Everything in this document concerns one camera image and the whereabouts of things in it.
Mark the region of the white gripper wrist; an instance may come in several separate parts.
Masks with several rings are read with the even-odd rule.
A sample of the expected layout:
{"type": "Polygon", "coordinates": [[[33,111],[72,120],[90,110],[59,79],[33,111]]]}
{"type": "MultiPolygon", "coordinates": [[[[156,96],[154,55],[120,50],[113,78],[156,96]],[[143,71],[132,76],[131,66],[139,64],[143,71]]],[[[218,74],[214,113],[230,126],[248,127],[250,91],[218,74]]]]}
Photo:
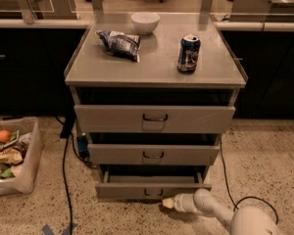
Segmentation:
{"type": "Polygon", "coordinates": [[[178,212],[196,212],[193,194],[177,194],[173,198],[163,199],[163,206],[178,212]]]}

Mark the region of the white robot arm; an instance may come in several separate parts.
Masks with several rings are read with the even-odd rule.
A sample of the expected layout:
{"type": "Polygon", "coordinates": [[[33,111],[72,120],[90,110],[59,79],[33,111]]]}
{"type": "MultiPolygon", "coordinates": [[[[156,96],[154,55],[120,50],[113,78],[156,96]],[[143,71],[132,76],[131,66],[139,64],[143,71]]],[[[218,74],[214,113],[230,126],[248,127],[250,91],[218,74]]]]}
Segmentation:
{"type": "Polygon", "coordinates": [[[252,206],[231,211],[204,188],[165,198],[163,205],[178,212],[215,217],[230,235],[285,235],[264,211],[252,206]]]}

